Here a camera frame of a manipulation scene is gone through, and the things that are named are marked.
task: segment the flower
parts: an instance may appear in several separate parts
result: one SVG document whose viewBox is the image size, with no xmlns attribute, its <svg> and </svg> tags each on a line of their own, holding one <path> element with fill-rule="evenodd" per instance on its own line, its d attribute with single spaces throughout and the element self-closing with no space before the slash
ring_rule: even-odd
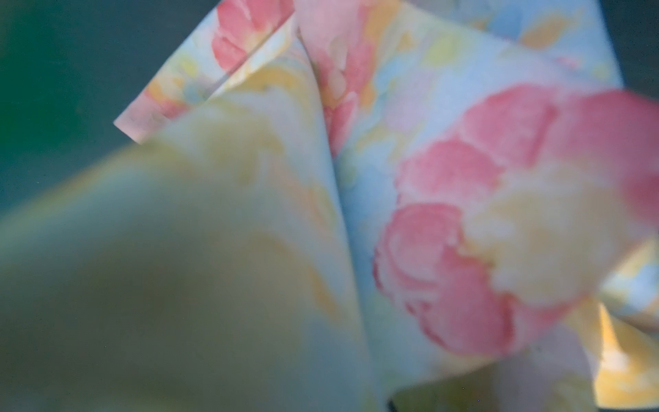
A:
<svg viewBox="0 0 659 412">
<path fill-rule="evenodd" d="M 659 110 L 514 86 L 403 160 L 395 187 L 378 289 L 444 349 L 507 355 L 596 287 L 639 220 L 659 226 Z"/>
<path fill-rule="evenodd" d="M 211 47 L 230 73 L 293 13 L 293 0 L 224 0 L 216 12 L 219 26 Z"/>
</svg>

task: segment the folded fabric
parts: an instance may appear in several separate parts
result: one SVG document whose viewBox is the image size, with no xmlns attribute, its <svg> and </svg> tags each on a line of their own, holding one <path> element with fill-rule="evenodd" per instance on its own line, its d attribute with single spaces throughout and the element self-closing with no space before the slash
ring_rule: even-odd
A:
<svg viewBox="0 0 659 412">
<path fill-rule="evenodd" d="M 225 0 L 118 118 L 143 146 L 0 223 L 13 384 L 659 405 L 659 106 L 617 88 L 596 5 L 294 3 Z"/>
</svg>

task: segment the pastel fabric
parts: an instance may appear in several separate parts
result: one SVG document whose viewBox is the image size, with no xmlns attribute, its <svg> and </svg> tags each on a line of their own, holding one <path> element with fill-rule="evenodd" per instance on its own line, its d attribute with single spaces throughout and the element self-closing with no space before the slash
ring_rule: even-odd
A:
<svg viewBox="0 0 659 412">
<path fill-rule="evenodd" d="M 135 376 L 184 410 L 659 405 L 656 244 L 609 276 L 659 229 L 658 106 L 590 1 L 421 6 L 221 3 L 117 120 L 145 145 L 0 226 L 21 347 L 54 337 L 17 384 L 82 348 L 75 406 Z"/>
</svg>

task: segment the pink flower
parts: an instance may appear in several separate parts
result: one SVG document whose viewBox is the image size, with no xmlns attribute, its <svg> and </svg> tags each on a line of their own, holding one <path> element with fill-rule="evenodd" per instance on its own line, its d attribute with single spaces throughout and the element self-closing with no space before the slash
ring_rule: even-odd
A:
<svg viewBox="0 0 659 412">
<path fill-rule="evenodd" d="M 230 73 L 293 13 L 293 0 L 224 0 L 211 42 L 219 66 Z"/>
<path fill-rule="evenodd" d="M 524 221 L 515 223 L 511 216 L 513 220 L 506 222 L 498 217 L 500 209 L 492 210 L 492 216 L 504 220 L 478 234 L 485 239 L 480 245 L 485 257 L 469 254 L 474 249 L 465 239 L 465 212 L 485 205 L 496 193 L 495 208 L 507 204 L 502 196 L 524 193 L 524 186 L 498 192 L 503 176 L 528 181 L 509 176 L 536 169 L 540 162 L 584 165 L 583 173 L 620 189 L 617 193 L 625 196 L 636 218 L 659 226 L 656 105 L 625 92 L 580 96 L 530 84 L 486 98 L 435 142 L 401 162 L 395 179 L 398 209 L 375 250 L 378 289 L 413 315 L 424 334 L 443 348 L 459 354 L 506 355 L 536 339 L 581 298 L 533 306 L 503 289 L 495 290 L 492 273 L 501 262 L 489 261 L 487 254 L 507 256 L 508 262 L 511 256 L 500 249 L 507 243 L 497 239 L 532 239 L 528 236 L 536 230 L 506 238 L 509 231 L 524 230 Z M 546 187 L 556 187 L 548 183 Z M 527 193 L 532 199 L 544 192 Z M 547 213 L 546 221 L 556 216 L 551 210 Z M 544 224 L 537 228 L 547 230 Z M 507 272 L 498 270 L 500 287 L 509 287 Z"/>
</svg>

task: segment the dark gray background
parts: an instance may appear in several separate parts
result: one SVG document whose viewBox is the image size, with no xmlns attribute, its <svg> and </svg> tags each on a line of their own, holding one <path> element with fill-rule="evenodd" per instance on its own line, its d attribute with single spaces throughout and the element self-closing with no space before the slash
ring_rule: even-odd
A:
<svg viewBox="0 0 659 412">
<path fill-rule="evenodd" d="M 112 121 L 217 0 L 0 0 L 0 217 L 130 144 Z M 603 0 L 628 87 L 659 98 L 659 0 Z"/>
</svg>

